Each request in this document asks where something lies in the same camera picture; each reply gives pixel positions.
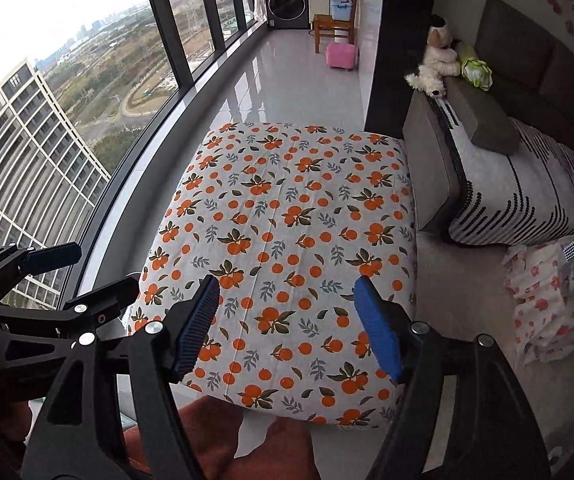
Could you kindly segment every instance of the plush dog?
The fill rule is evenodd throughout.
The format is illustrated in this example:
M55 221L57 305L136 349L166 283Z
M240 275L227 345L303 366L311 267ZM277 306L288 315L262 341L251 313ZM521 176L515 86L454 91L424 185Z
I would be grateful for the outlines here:
M449 48L453 41L444 18L434 14L431 17L427 47L418 74L405 76L412 88L425 92L429 97L444 97L442 77L459 76L460 63L456 51Z

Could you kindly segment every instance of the black and white striped blanket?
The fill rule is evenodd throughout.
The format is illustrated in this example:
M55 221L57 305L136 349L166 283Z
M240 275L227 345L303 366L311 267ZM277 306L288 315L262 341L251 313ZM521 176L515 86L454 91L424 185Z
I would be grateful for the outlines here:
M574 235L573 150L513 118L520 133L516 153L478 148L449 102L438 99L436 104L464 181L461 207L448 229L452 240L474 246L533 245Z

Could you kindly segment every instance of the ribbed blue pad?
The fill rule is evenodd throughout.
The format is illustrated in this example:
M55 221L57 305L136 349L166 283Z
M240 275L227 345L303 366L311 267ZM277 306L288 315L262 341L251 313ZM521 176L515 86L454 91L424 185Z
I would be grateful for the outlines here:
M369 278L365 276L356 280L353 287L353 304L369 335L369 343L376 354L378 364L393 380L398 381L403 372L398 337L382 316L379 309L382 300L377 293L374 295L374 289L368 286L369 283Z
M209 332L211 320L218 309L221 287L215 278L210 277L209 281L209 285L196 301L191 316L178 336L176 347L180 348L180 354L176 356L174 370L181 377L193 370L198 353L203 347L205 335Z

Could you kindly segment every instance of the red pants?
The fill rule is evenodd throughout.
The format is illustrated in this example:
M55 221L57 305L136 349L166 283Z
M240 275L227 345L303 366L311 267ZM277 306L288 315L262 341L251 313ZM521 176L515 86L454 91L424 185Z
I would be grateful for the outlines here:
M259 447L234 459L243 410L210 396L178 410L207 480L320 480L309 427L301 420L278 417ZM125 431L125 444L131 464L149 472L137 426Z

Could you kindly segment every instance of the curved building facade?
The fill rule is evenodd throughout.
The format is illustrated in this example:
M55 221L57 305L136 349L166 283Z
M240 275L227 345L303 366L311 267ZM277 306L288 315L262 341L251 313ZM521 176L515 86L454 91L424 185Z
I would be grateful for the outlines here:
M77 240L108 181L42 74L24 60L0 83L0 247ZM6 301L53 308L64 275L28 277Z

